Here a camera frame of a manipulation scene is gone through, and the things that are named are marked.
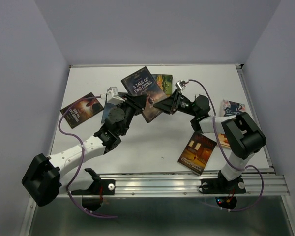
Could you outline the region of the A Tale of Two Cities book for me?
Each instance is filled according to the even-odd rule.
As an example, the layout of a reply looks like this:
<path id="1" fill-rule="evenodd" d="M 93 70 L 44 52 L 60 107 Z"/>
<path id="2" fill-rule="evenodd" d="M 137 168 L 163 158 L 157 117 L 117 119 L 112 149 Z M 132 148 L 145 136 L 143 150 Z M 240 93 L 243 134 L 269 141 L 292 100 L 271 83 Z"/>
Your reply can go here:
<path id="1" fill-rule="evenodd" d="M 143 110 L 143 117 L 147 123 L 152 122 L 162 113 L 160 109 L 154 107 L 154 104 L 166 99 L 167 95 L 146 66 L 123 78 L 121 83 L 132 96 L 147 96 Z"/>

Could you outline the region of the Animal Farm green book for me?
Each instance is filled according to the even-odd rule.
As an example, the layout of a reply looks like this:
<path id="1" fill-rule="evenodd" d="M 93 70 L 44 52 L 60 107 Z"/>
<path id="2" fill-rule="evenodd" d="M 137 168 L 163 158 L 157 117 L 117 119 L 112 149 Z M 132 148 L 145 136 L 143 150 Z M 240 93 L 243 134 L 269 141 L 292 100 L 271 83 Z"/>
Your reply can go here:
<path id="1" fill-rule="evenodd" d="M 173 93 L 173 76 L 168 74 L 152 74 L 153 78 L 167 96 Z"/>

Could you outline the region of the Nineteen Eighty-Four blue book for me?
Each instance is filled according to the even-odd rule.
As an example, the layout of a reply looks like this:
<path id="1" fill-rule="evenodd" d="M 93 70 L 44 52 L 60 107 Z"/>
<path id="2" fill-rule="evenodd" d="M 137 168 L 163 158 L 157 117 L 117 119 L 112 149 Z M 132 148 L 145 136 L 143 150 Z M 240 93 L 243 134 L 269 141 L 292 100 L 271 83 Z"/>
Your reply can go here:
<path id="1" fill-rule="evenodd" d="M 108 115 L 110 113 L 110 110 L 112 108 L 114 108 L 114 107 L 115 107 L 114 104 L 108 103 L 107 101 L 105 101 L 104 110 L 103 110 L 102 119 L 101 119 L 101 124 L 104 124 L 105 119 L 108 117 Z"/>

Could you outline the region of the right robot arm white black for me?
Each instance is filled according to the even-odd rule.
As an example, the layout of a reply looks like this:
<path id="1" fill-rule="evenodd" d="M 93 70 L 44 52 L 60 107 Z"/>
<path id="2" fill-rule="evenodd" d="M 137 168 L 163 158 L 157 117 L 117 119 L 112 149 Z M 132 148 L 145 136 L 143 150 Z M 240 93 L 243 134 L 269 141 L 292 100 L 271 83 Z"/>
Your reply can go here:
<path id="1" fill-rule="evenodd" d="M 222 192 L 233 188 L 234 180 L 242 174 L 249 160 L 266 145 L 265 135 L 248 113 L 228 117 L 210 116 L 211 107 L 206 96 L 199 95 L 192 102 L 175 90 L 171 96 L 153 106 L 167 114 L 180 111 L 193 116 L 191 127 L 198 133 L 226 135 L 232 152 L 220 170 L 222 177 L 216 180 L 216 186 Z"/>

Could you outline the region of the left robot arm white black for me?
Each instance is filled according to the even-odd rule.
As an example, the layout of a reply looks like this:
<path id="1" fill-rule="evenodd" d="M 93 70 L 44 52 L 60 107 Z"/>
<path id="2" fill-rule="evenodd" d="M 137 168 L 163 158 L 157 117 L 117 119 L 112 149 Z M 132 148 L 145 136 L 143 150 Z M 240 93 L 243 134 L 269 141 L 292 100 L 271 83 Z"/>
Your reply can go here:
<path id="1" fill-rule="evenodd" d="M 115 107 L 94 135 L 85 141 L 80 140 L 70 149 L 50 156 L 39 154 L 32 160 L 22 185 L 38 206 L 49 204 L 67 187 L 61 180 L 68 172 L 79 170 L 84 162 L 115 149 L 121 143 L 121 136 L 126 135 L 133 117 L 143 112 L 147 101 L 146 95 L 118 94 L 114 88 L 100 98 Z"/>

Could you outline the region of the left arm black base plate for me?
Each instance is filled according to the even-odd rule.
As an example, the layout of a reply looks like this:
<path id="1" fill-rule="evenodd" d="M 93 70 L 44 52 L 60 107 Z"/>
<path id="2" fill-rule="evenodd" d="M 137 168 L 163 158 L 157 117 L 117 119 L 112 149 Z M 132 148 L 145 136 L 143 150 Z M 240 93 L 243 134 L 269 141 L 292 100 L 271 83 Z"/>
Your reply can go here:
<path id="1" fill-rule="evenodd" d="M 85 168 L 70 185 L 72 195 L 114 195 L 115 179 L 101 178 L 92 168 Z"/>

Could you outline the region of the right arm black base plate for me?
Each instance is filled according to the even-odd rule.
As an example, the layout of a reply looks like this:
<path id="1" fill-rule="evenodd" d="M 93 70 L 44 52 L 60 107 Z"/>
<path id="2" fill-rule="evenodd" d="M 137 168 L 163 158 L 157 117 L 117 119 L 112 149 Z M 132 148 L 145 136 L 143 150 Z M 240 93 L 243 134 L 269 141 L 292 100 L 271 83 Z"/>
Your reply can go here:
<path id="1" fill-rule="evenodd" d="M 222 178 L 202 179 L 198 191 L 202 194 L 244 194 L 246 193 L 244 181 L 242 178 L 236 178 L 232 181 L 227 181 Z"/>

